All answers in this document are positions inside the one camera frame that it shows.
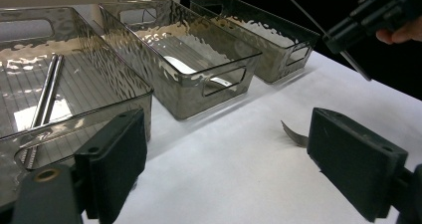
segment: metal pin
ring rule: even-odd
[[[63,55],[53,55],[31,127],[40,126],[49,122],[55,100],[56,86],[63,63]],[[24,150],[21,161],[26,168],[32,168],[36,154],[37,146]]]

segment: white tablecloth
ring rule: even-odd
[[[422,163],[422,102],[317,52],[304,72],[178,121],[154,98],[145,170],[115,223],[368,223],[296,146],[314,107],[341,112]],[[395,223],[388,218],[375,223]],[[88,220],[85,223],[98,223]]]

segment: robotic arm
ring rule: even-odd
[[[422,0],[359,0],[358,7],[322,39],[338,54],[380,29],[397,30],[421,15]]]

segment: white table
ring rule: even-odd
[[[244,95],[188,120],[153,98],[145,170],[115,223],[369,223],[283,130],[281,120],[308,135],[314,107],[403,147],[409,170],[422,163],[422,102],[313,52],[298,77],[254,78]],[[392,207],[375,223],[397,215]]]

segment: plastic bin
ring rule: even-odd
[[[245,93],[261,51],[172,0],[102,3],[105,40],[176,119]]]
[[[72,164],[74,151],[117,114],[143,109],[150,139],[152,86],[75,9],[0,10],[0,28],[0,206],[29,171]],[[32,125],[54,54],[64,62],[53,110]]]
[[[255,75],[268,84],[300,73],[319,34],[241,0],[190,0],[190,9],[263,52]]]

